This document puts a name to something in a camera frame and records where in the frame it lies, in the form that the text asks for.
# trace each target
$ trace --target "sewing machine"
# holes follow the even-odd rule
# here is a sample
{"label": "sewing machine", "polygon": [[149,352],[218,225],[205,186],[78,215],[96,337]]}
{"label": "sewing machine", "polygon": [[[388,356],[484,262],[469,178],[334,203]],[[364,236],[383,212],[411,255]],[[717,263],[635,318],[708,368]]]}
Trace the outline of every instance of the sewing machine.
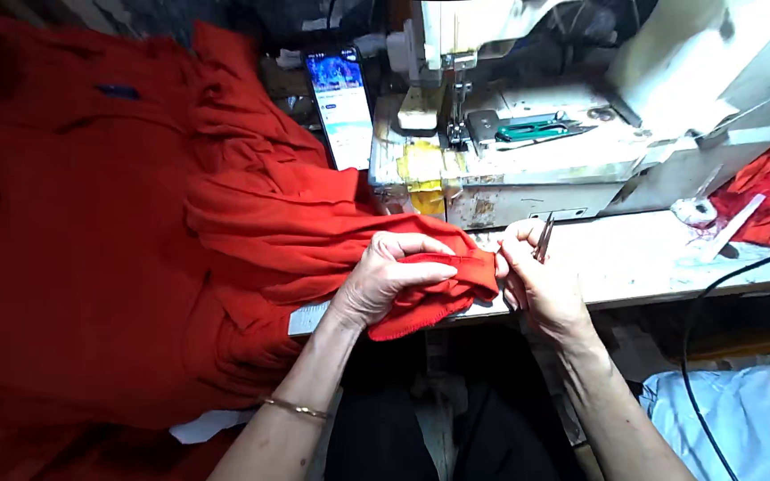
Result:
{"label": "sewing machine", "polygon": [[659,0],[617,48],[619,20],[586,2],[412,2],[388,38],[412,87],[374,115],[383,212],[476,229],[664,209],[770,147],[769,1]]}

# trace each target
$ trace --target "smartphone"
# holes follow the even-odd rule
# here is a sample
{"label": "smartphone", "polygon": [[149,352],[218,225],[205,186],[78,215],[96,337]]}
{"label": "smartphone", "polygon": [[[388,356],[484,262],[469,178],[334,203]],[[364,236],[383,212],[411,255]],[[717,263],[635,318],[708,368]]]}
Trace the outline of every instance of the smartphone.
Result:
{"label": "smartphone", "polygon": [[373,121],[355,47],[305,52],[305,68],[338,170],[369,169]]}

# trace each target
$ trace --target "gold bracelet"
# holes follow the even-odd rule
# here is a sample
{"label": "gold bracelet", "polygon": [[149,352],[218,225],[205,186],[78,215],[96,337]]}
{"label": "gold bracelet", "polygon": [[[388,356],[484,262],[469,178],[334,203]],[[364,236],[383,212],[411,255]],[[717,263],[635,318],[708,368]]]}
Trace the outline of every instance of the gold bracelet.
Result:
{"label": "gold bracelet", "polygon": [[326,411],[317,411],[314,409],[305,408],[304,406],[296,406],[295,404],[287,402],[283,399],[263,396],[260,398],[260,400],[263,404],[271,404],[272,406],[284,408],[291,412],[306,414],[308,416],[311,416],[312,418],[317,418],[318,420],[326,420],[330,417]]}

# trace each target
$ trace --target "table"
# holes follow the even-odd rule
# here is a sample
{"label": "table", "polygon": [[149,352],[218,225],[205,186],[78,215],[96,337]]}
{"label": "table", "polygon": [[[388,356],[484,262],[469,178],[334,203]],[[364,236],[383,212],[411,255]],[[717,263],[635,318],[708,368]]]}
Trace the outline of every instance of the table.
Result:
{"label": "table", "polygon": [[[477,246],[495,251],[504,229],[469,233]],[[693,298],[719,277],[770,255],[770,247],[731,242],[738,257],[698,260],[716,232],[690,228],[669,211],[643,212],[554,224],[549,254],[578,272],[591,311]],[[713,294],[770,290],[770,264],[733,277]],[[328,302],[306,306],[290,318],[291,335],[313,332]],[[476,301],[442,324],[482,322],[509,312],[503,296]]]}

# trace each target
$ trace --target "power cord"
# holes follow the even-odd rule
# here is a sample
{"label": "power cord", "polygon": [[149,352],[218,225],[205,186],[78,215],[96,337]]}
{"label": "power cord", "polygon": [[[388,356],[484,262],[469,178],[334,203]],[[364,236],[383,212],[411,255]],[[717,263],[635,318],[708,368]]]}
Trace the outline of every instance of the power cord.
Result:
{"label": "power cord", "polygon": [[688,391],[688,399],[691,400],[691,407],[694,408],[694,413],[696,413],[697,418],[700,420],[700,425],[703,427],[703,431],[706,433],[706,437],[708,437],[709,442],[712,443],[712,448],[714,448],[715,454],[718,454],[718,458],[721,460],[721,464],[724,465],[727,474],[730,475],[730,479],[733,481],[738,481],[738,477],[736,477],[736,474],[733,473],[733,468],[731,468],[730,464],[726,462],[724,453],[721,452],[721,448],[719,448],[718,443],[715,442],[714,436],[712,436],[712,432],[709,430],[709,425],[706,424],[706,420],[703,418],[703,415],[700,412],[700,407],[697,405],[697,400],[694,398],[694,391],[691,389],[691,381],[688,377],[688,343],[690,342],[691,331],[694,329],[695,324],[700,317],[703,300],[706,298],[706,296],[727,279],[738,276],[739,274],[743,274],[749,270],[756,269],[757,267],[762,267],[766,264],[770,264],[770,256],[765,257],[763,260],[756,261],[751,265],[746,265],[741,269],[733,270],[733,272],[730,272],[726,276],[723,276],[717,281],[712,282],[709,287],[707,287],[705,290],[703,290],[703,292],[700,293],[700,295],[697,296],[697,298],[694,300],[694,303],[691,305],[690,311],[688,312],[688,317],[685,319],[685,330],[682,338],[682,379],[685,381],[685,389]]}

